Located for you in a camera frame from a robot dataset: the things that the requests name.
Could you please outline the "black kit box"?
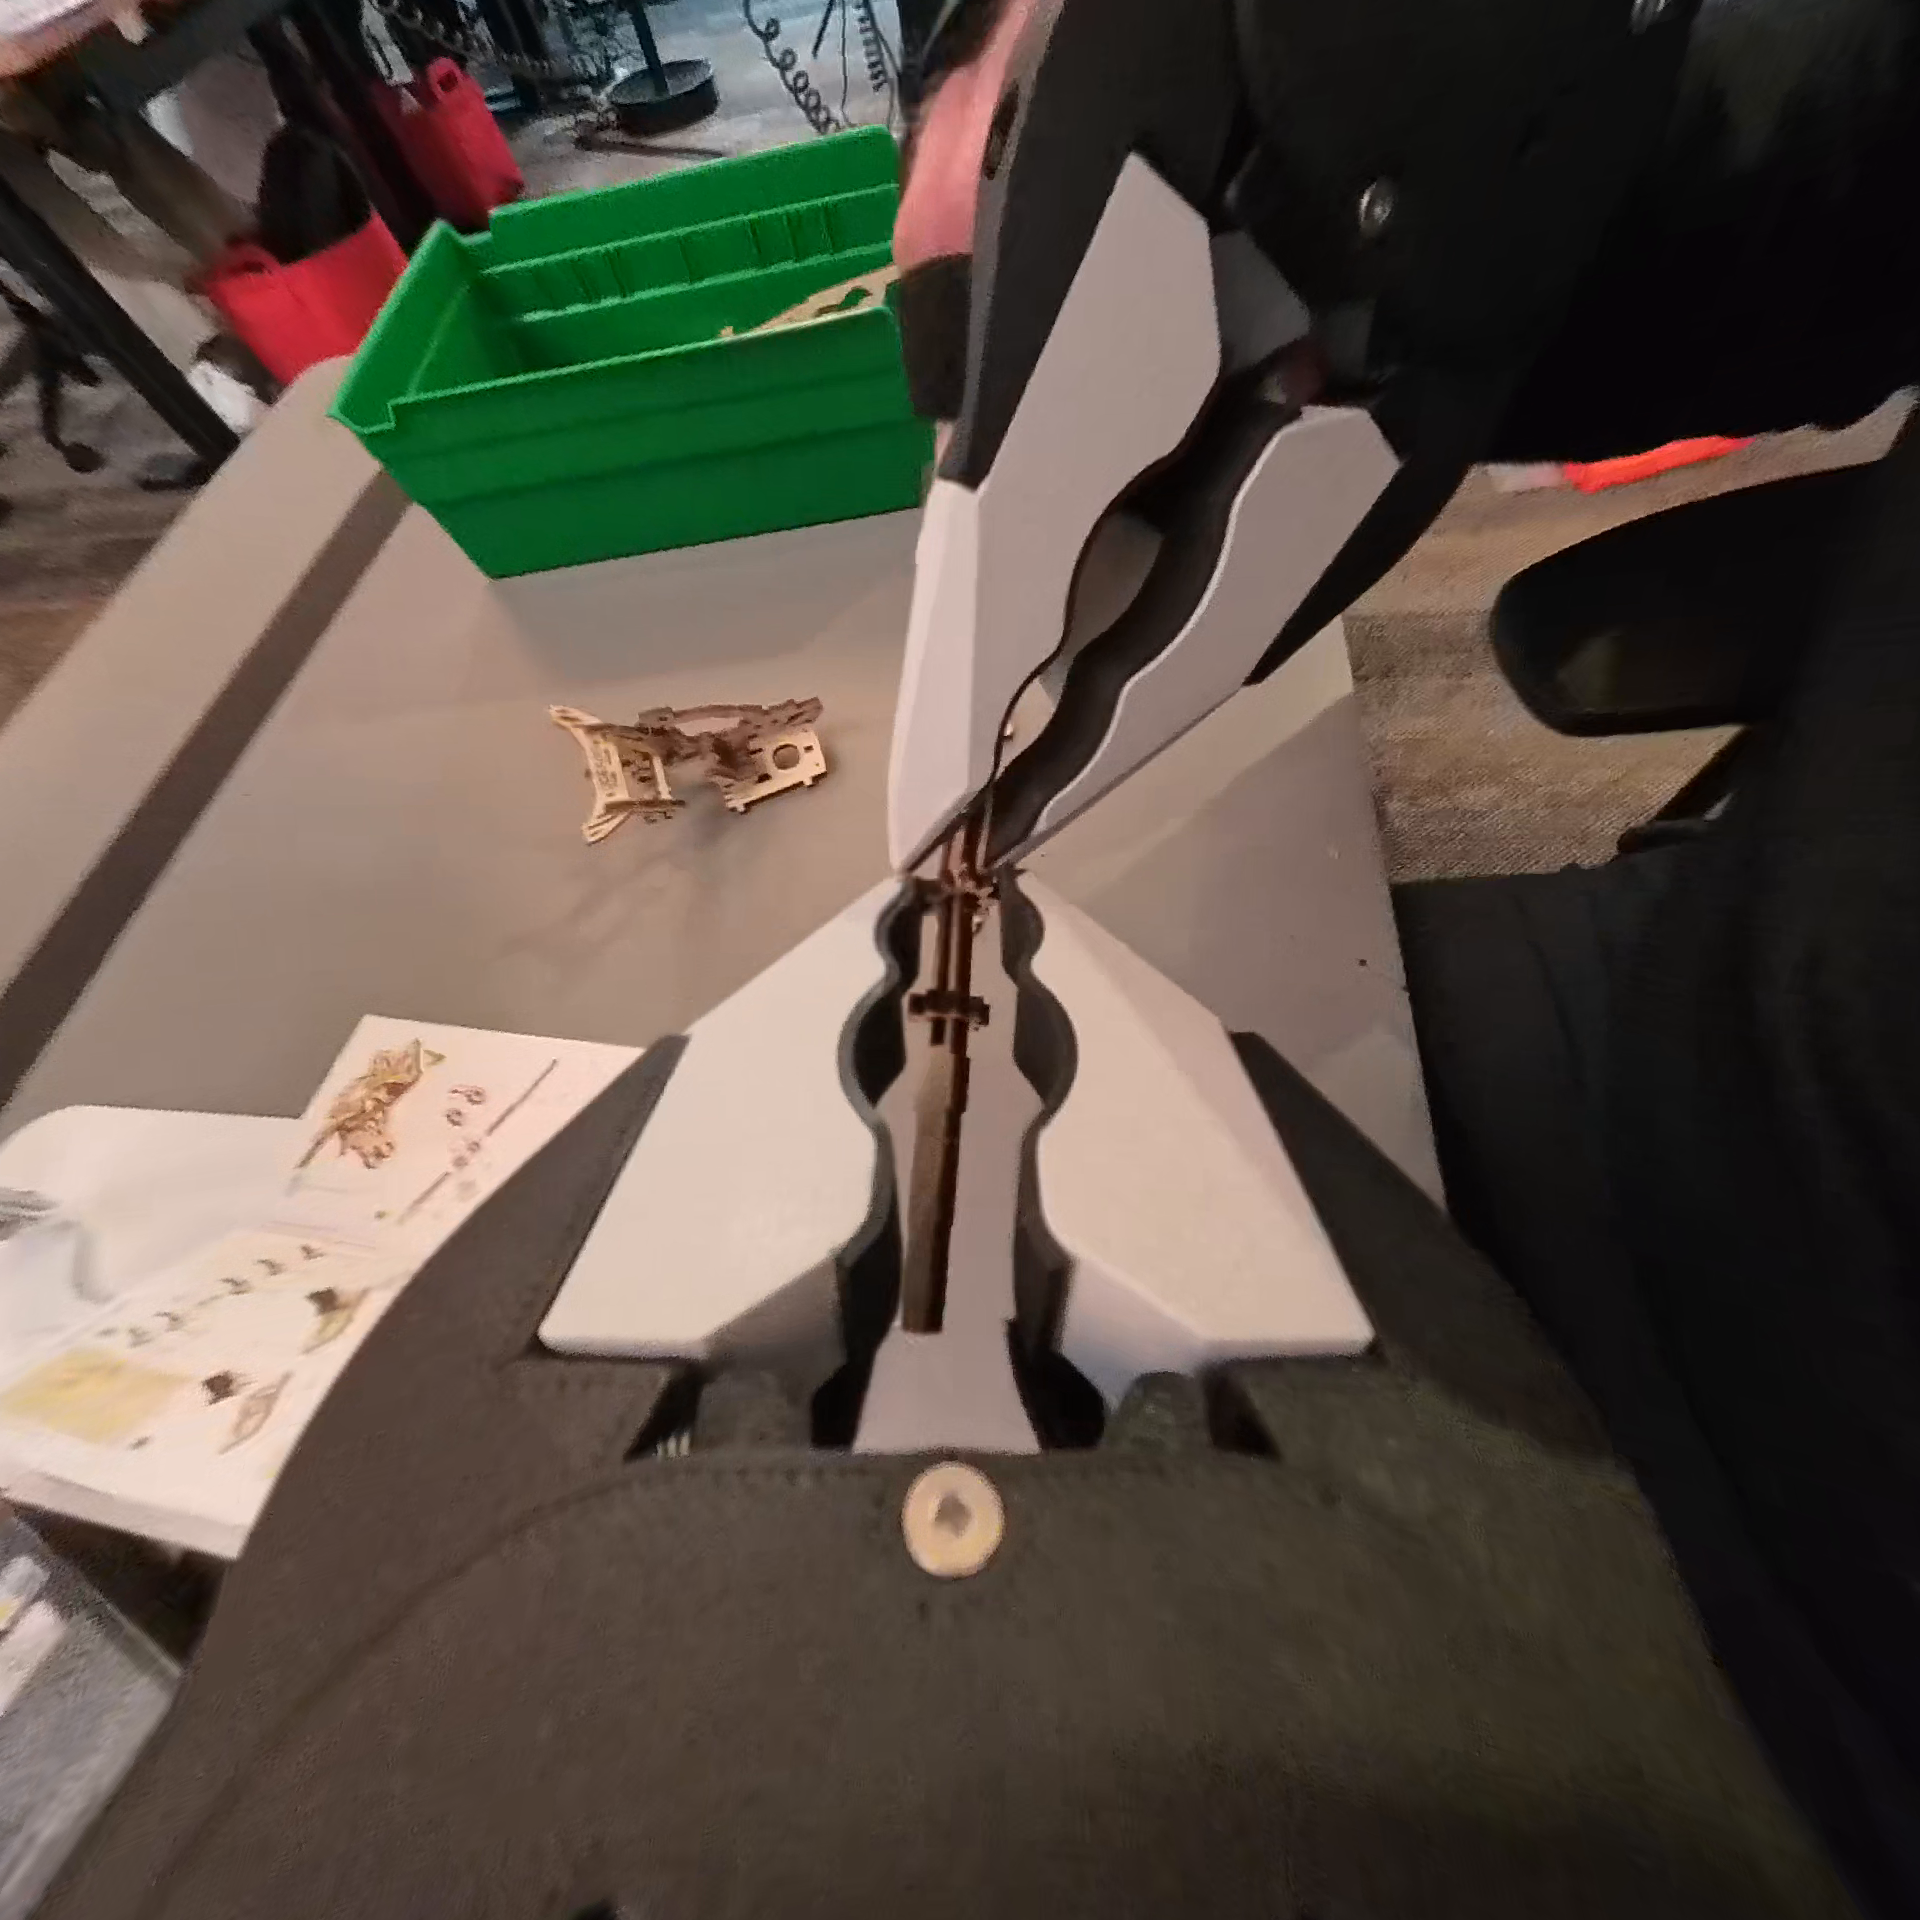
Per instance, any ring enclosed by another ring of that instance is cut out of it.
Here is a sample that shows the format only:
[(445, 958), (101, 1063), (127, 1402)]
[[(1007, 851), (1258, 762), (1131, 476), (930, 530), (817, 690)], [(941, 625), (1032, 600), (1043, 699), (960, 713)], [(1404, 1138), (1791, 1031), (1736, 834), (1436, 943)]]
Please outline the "black kit box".
[(2, 1915), (32, 1915), (129, 1777), (178, 1665), (21, 1519), (2, 1521)]

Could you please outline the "long wooden shaft with collars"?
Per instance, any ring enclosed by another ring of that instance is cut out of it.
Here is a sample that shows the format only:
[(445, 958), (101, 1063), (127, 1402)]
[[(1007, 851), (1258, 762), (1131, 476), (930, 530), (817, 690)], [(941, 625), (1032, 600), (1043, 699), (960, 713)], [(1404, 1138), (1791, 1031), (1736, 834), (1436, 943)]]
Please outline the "long wooden shaft with collars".
[(941, 843), (927, 887), (929, 976), (906, 1004), (924, 1022), (929, 1048), (904, 1215), (900, 1328), (913, 1337), (945, 1328), (972, 1041), (991, 1019), (973, 982), (978, 935), (999, 896), (997, 879), (984, 867), (991, 824), (985, 791)]

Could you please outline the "laser-cut wooden part sheet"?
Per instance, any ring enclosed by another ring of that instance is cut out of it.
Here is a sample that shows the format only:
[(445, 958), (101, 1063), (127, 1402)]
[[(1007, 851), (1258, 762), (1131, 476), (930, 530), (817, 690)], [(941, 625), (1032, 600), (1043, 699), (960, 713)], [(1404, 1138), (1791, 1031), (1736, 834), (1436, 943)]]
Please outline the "laser-cut wooden part sheet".
[(773, 332), (773, 329), (791, 329), (802, 327), (817, 320), (841, 320), (856, 313), (868, 313), (875, 308), (885, 308), (889, 297), (899, 284), (900, 274), (896, 267), (887, 267), (880, 272), (867, 272), (859, 278), (841, 280), (805, 300), (787, 306), (785, 312), (775, 313), (768, 320), (759, 320), (755, 326), (724, 326), (721, 327), (721, 342), (737, 342), (747, 338), (755, 334)]

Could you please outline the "red bag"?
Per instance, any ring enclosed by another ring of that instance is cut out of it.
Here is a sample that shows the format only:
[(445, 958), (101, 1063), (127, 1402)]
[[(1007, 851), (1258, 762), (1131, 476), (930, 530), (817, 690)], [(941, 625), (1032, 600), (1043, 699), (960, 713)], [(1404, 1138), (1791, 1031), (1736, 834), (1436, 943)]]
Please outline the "red bag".
[(480, 233), (525, 180), (485, 91), (442, 56), (404, 82), (377, 82), (375, 111), (445, 224)]
[(282, 384), (355, 355), (404, 272), (391, 228), (371, 214), (348, 238), (296, 263), (235, 242), (193, 278), (229, 332)]

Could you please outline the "green plastic bin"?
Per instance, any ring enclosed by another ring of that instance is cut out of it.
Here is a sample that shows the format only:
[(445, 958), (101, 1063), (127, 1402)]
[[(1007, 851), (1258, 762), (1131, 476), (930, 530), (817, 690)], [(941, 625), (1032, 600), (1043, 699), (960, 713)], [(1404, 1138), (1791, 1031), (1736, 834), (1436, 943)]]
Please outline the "green plastic bin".
[(858, 128), (442, 224), (332, 416), (498, 582), (914, 511), (895, 297), (717, 338), (895, 267), (899, 176)]

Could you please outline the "person's right hand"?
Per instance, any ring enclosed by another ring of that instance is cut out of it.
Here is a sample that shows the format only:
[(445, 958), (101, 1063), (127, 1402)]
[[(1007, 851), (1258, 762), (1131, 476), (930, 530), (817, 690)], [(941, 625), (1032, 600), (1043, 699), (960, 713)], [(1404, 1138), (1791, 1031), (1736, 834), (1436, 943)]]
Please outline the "person's right hand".
[(988, 136), (1036, 3), (960, 4), (932, 38), (911, 119), (895, 263), (911, 274), (973, 248)]

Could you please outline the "partly built wooden model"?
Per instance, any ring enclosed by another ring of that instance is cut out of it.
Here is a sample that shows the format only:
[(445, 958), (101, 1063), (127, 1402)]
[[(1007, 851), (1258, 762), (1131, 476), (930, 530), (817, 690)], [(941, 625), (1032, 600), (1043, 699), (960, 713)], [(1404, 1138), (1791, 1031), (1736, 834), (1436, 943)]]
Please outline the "partly built wooden model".
[(676, 818), (695, 784), (708, 784), (731, 814), (747, 814), (829, 772), (819, 697), (777, 705), (655, 707), (612, 723), (578, 707), (551, 705), (546, 719), (583, 754), (593, 806), (583, 842), (602, 847), (629, 824)]

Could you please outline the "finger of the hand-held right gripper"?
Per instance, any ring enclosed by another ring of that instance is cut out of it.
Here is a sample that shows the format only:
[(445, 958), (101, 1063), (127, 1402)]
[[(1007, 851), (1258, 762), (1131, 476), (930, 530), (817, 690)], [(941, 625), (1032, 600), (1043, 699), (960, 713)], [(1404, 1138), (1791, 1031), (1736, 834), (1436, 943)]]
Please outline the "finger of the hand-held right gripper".
[(1195, 456), (1137, 598), (1069, 658), (1051, 719), (997, 779), (1008, 867), (1162, 756), (1255, 675), (1399, 473), (1377, 422), (1255, 403)]
[(985, 478), (930, 486), (887, 767), (896, 873), (991, 787), (1007, 713), (1065, 641), (1093, 530), (1181, 444), (1217, 376), (1207, 220), (1130, 156)]

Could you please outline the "instruction booklet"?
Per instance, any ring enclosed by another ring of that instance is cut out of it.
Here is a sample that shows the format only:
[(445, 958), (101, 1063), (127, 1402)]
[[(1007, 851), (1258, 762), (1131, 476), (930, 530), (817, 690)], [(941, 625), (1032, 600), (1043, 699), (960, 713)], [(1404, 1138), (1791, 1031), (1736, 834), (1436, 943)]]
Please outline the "instruction booklet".
[(296, 1155), (267, 1217), (269, 1233), (311, 1243), (332, 1271), (303, 1344), (273, 1488), (419, 1267), (639, 1056), (636, 1048), (384, 1016), (357, 1024), (290, 1119)]

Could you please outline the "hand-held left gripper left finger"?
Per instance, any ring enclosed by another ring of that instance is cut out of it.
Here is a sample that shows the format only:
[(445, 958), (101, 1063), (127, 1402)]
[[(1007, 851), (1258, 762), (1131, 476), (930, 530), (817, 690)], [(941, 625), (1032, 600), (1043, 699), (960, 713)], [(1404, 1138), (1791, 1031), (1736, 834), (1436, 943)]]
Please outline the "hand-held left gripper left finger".
[(645, 1058), (659, 1094), (541, 1344), (773, 1376), (811, 1436), (858, 1436), (899, 1312), (891, 1132), (921, 892), (885, 881)]

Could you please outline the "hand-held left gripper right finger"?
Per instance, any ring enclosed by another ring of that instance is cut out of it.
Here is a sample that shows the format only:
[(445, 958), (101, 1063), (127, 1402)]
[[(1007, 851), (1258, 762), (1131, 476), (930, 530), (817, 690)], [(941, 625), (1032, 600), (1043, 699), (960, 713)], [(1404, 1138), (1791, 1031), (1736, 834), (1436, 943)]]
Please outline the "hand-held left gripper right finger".
[(1242, 1048), (1047, 887), (999, 890), (1020, 1146), (1008, 1344), (1036, 1420), (1104, 1420), (1151, 1376), (1352, 1358), (1373, 1321)]

